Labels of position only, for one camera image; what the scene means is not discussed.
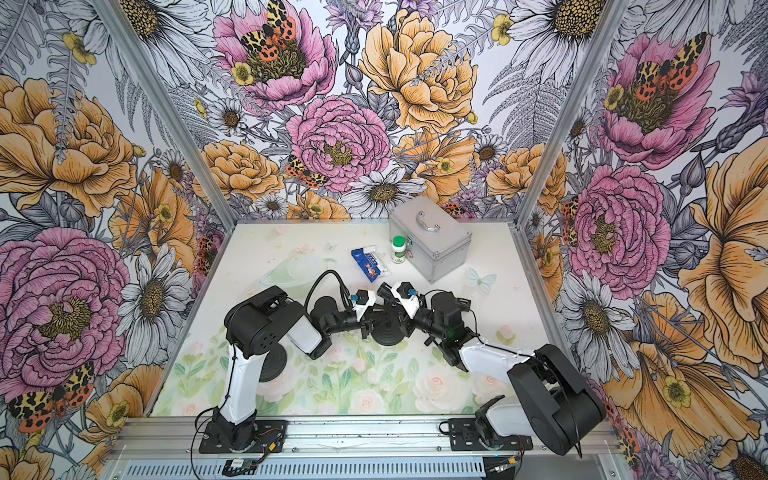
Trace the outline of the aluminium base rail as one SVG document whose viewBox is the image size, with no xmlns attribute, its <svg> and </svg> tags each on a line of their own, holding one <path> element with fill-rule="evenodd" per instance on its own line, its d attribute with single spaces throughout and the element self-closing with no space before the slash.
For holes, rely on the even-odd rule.
<svg viewBox="0 0 768 480">
<path fill-rule="evenodd" d="M 282 450 L 270 460 L 304 458 L 377 458 L 494 456 L 499 451 L 454 451 L 444 415 L 289 416 Z M 240 453 L 202 454 L 202 435 L 192 417 L 151 417 L 128 421 L 118 436 L 109 463 L 131 460 L 190 461 L 238 458 Z"/>
</svg>

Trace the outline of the blue white bandage packet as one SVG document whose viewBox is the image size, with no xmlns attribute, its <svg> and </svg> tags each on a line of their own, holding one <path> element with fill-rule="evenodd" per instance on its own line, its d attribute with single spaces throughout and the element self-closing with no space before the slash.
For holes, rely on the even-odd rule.
<svg viewBox="0 0 768 480">
<path fill-rule="evenodd" d="M 390 269 L 375 246 L 353 249 L 351 256 L 370 283 L 391 275 Z"/>
</svg>

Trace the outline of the silver aluminium first aid case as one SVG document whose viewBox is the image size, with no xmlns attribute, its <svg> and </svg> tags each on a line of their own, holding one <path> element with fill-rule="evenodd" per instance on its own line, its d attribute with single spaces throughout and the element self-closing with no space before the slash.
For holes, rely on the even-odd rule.
<svg viewBox="0 0 768 480">
<path fill-rule="evenodd" d="M 472 233 L 427 196 L 397 206 L 388 221 L 390 237 L 405 239 L 406 257 L 429 283 L 464 264 Z"/>
</svg>

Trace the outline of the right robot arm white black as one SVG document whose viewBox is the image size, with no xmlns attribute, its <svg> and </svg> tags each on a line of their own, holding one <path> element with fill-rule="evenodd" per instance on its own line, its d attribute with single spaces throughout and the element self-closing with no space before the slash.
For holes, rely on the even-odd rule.
<svg viewBox="0 0 768 480">
<path fill-rule="evenodd" d="M 497 395 L 474 414 L 474 431 L 483 448 L 500 449 L 508 440 L 536 437 L 564 455 L 580 451 L 582 439 L 605 420 L 603 402 L 557 346 L 515 350 L 484 339 L 465 323 L 466 315 L 477 318 L 471 301 L 449 291 L 422 294 L 400 282 L 383 284 L 377 294 L 405 336 L 419 330 L 449 365 L 512 388 L 513 399 Z"/>
</svg>

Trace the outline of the white bottle green cap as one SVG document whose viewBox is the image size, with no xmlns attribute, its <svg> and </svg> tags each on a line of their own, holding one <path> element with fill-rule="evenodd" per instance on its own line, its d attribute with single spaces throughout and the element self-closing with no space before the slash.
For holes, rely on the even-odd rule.
<svg viewBox="0 0 768 480">
<path fill-rule="evenodd" d="M 407 242 L 401 235 L 396 235 L 391 241 L 392 260 L 395 264 L 402 264 L 407 257 Z"/>
</svg>

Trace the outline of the black round stand base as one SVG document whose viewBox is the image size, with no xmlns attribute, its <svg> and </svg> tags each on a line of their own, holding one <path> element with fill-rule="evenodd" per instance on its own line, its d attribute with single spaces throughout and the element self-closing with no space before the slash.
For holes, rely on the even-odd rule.
<svg viewBox="0 0 768 480">
<path fill-rule="evenodd" d="M 396 319 L 376 321 L 371 336 L 377 344 L 382 346 L 395 346 L 405 338 L 400 321 Z"/>
</svg>

